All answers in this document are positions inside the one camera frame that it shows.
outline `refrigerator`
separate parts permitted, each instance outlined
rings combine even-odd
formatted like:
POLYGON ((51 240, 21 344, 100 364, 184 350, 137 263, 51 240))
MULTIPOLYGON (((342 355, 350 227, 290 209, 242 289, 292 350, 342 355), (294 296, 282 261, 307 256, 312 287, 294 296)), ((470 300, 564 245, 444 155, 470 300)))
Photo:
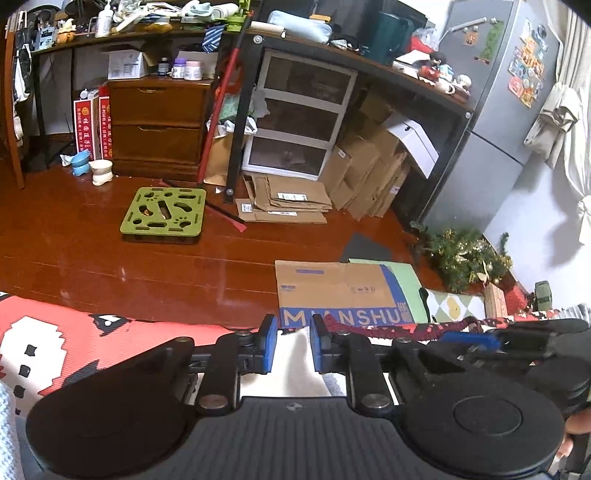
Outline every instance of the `refrigerator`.
POLYGON ((444 31, 483 17, 478 29, 447 34, 439 46, 455 75, 471 78, 475 111, 422 218, 436 232, 484 232, 530 158, 523 142, 556 79, 560 45, 541 0, 456 0, 444 31))

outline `blue pet bowl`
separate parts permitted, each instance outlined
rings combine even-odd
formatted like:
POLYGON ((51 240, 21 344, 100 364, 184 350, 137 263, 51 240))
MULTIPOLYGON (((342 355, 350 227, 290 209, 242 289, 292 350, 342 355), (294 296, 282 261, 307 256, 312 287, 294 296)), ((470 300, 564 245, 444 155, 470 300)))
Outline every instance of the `blue pet bowl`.
POLYGON ((90 158, 90 152, 88 150, 83 150, 80 153, 77 153, 76 155, 74 155, 72 157, 72 167, 80 167, 84 164, 87 164, 90 158))
POLYGON ((72 169, 72 173, 76 177, 79 177, 80 175, 88 173, 89 171, 90 171, 90 165, 88 165, 88 163, 85 163, 84 165, 80 165, 79 167, 74 167, 72 169))

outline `wooden floor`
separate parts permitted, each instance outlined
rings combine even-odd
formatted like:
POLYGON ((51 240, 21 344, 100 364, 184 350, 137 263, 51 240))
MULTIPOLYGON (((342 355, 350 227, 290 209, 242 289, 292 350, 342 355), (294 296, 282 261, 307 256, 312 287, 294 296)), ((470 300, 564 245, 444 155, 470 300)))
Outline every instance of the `wooden floor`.
MULTIPOLYGON (((328 225, 249 223, 244 233, 207 211, 196 245, 137 244, 124 242, 119 226, 135 191, 158 180, 95 187, 89 174, 55 166, 25 183, 17 190, 0 160, 0 290, 86 312, 254 327, 278 311, 275 260, 335 262, 360 232, 411 261, 411 238, 391 211, 361 222, 331 212, 328 225)), ((417 273, 424 286, 443 288, 426 265, 417 273)))

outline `white bottle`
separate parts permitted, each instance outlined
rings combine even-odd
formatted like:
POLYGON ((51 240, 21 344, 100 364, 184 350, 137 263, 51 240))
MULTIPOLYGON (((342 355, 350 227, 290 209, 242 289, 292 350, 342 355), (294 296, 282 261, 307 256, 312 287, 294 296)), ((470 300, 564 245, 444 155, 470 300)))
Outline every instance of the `white bottle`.
POLYGON ((111 10, 111 0, 107 0, 105 9, 99 12, 99 19, 96 22, 95 37, 108 37, 111 34, 112 23, 113 11, 111 10))

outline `red pole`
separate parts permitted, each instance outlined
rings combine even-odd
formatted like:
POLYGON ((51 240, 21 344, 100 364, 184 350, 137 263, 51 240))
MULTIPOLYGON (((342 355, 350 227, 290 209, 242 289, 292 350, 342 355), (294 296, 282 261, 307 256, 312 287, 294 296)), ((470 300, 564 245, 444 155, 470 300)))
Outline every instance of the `red pole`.
POLYGON ((236 61, 238 59, 238 53, 240 52, 242 40, 244 39, 244 35, 248 27, 250 27, 251 21, 252 11, 248 12, 246 19, 242 24, 242 29, 240 30, 240 34, 236 39, 236 45, 234 46, 232 53, 230 54, 230 60, 228 61, 228 66, 226 67, 226 71, 224 72, 219 93, 217 94, 216 101, 213 105, 212 121, 209 125, 209 131, 207 132, 207 136, 205 137, 205 145, 203 147, 203 154, 201 155, 201 163, 199 164, 199 170, 197 172, 197 183, 203 183, 203 179, 205 178, 205 170, 207 168, 207 162, 209 160, 209 152, 212 149, 213 136, 215 135, 215 132, 217 130, 217 121, 219 120, 220 111, 222 110, 223 98, 226 95, 228 83, 230 83, 230 77, 232 76, 232 72, 234 71, 234 67, 236 66, 236 61))

